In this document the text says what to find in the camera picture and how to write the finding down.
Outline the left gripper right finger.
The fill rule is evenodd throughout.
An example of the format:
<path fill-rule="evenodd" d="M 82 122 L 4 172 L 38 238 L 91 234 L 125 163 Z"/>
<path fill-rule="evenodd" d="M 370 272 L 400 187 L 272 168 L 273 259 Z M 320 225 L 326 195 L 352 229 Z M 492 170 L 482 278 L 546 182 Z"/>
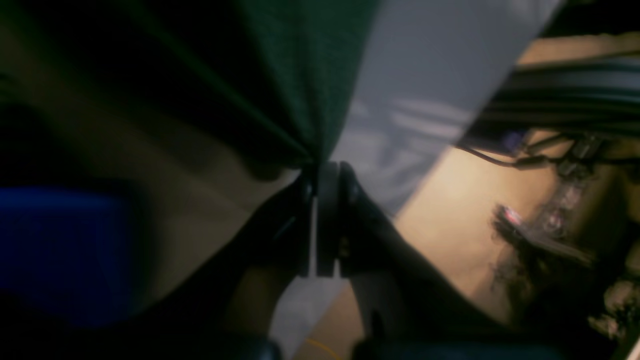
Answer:
<path fill-rule="evenodd" d="M 350 281 L 365 328 L 352 359 L 530 359 L 403 239 L 347 162 L 318 167 L 316 196 L 317 275 Z"/>

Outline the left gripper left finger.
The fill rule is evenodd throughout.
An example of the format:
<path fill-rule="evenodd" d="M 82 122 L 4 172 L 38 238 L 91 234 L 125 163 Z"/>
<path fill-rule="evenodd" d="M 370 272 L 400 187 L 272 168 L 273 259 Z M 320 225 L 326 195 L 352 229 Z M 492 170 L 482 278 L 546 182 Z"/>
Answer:
<path fill-rule="evenodd" d="M 144 312 L 102 330 L 113 360 L 280 360 L 263 335 L 217 328 L 247 270 L 279 265 L 309 273 L 311 205 L 317 172 L 302 171 L 263 203 L 218 253 Z"/>

